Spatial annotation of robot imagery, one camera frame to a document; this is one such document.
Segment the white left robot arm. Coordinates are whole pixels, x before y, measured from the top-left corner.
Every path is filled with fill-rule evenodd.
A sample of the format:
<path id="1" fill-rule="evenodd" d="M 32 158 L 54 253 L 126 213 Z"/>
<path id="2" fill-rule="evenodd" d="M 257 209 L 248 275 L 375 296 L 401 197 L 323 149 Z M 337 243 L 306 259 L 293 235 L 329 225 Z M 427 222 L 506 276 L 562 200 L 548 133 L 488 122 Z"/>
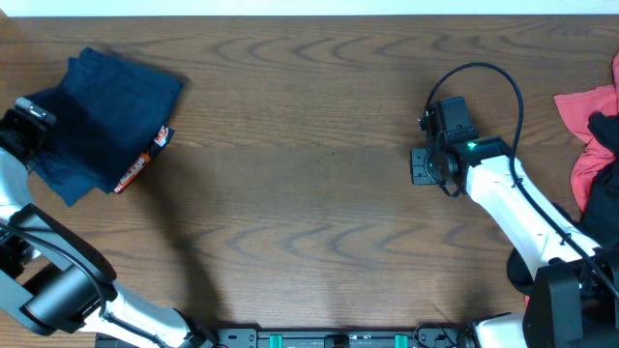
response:
<path id="1" fill-rule="evenodd" d="M 1 119 L 1 308 L 35 334 L 95 333 L 134 347 L 214 347 L 218 337 L 117 283 L 110 263 L 33 203 L 28 161 L 51 122 Z"/>

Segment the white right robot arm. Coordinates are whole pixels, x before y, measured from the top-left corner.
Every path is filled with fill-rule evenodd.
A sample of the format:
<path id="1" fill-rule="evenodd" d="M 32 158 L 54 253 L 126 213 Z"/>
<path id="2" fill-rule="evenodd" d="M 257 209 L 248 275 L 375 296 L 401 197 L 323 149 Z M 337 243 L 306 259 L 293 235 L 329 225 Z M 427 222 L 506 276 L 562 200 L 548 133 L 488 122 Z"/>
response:
<path id="1" fill-rule="evenodd" d="M 535 187 L 499 137 L 428 144 L 410 153 L 415 185 L 455 185 L 496 222 L 532 280 L 522 314 L 480 320 L 460 347 L 615 347 L 618 254 L 580 232 Z"/>

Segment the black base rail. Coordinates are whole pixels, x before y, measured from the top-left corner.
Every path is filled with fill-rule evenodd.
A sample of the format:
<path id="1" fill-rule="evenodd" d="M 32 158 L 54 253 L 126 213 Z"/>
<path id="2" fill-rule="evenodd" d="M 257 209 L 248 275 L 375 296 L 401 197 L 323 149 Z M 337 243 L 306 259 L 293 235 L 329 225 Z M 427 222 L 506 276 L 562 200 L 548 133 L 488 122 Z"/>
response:
<path id="1" fill-rule="evenodd" d="M 425 324 L 412 331 L 219 330 L 221 348 L 457 348 L 475 347 L 455 328 Z"/>

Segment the folded navy shorts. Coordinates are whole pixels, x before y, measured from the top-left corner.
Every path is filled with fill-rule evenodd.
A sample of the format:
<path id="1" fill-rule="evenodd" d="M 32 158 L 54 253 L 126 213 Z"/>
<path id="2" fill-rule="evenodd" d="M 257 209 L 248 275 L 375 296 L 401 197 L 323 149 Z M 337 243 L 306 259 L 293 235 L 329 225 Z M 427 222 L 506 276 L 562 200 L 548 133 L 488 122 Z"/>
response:
<path id="1" fill-rule="evenodd" d="M 106 190 L 94 158 L 77 148 L 43 147 L 31 160 L 34 171 L 71 207 L 92 189 Z"/>

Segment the red garment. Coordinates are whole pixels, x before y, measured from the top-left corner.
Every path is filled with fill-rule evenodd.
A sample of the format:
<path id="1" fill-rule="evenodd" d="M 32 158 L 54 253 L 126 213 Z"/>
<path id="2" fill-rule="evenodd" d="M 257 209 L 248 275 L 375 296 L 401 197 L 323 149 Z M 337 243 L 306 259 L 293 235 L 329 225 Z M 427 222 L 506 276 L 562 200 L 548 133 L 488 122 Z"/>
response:
<path id="1" fill-rule="evenodd" d="M 611 151 L 601 145 L 588 129 L 590 116 L 598 112 L 605 116 L 618 114 L 618 55 L 612 60 L 611 71 L 613 83 L 610 85 L 553 97 L 566 128 L 585 144 L 570 177 L 572 192 L 581 211 L 587 206 L 594 178 L 614 160 Z"/>

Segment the black garment with logo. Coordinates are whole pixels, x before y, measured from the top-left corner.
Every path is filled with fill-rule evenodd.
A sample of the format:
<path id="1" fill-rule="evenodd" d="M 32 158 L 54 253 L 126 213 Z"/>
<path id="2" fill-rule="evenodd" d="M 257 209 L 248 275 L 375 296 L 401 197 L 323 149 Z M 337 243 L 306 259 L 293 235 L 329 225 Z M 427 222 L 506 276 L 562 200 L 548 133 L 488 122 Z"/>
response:
<path id="1" fill-rule="evenodd" d="M 618 160 L 593 180 L 589 200 L 578 225 L 602 247 L 595 261 L 614 282 L 618 280 Z M 522 323 L 529 347 L 616 347 L 618 299 L 583 261 L 556 262 L 536 277 L 525 274 L 522 257 L 513 251 L 508 278 L 530 297 Z"/>

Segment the navy blue shorts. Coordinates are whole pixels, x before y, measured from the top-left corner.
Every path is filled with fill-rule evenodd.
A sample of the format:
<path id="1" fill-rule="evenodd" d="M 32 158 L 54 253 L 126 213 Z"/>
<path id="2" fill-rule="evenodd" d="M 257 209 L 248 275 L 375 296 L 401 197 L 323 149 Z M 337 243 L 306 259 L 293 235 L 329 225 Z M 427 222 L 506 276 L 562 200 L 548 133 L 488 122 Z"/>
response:
<path id="1" fill-rule="evenodd" d="M 44 147 L 77 148 L 94 158 L 105 193 L 164 125 L 183 83 L 175 76 L 86 47 L 61 82 L 26 98 L 57 120 Z"/>

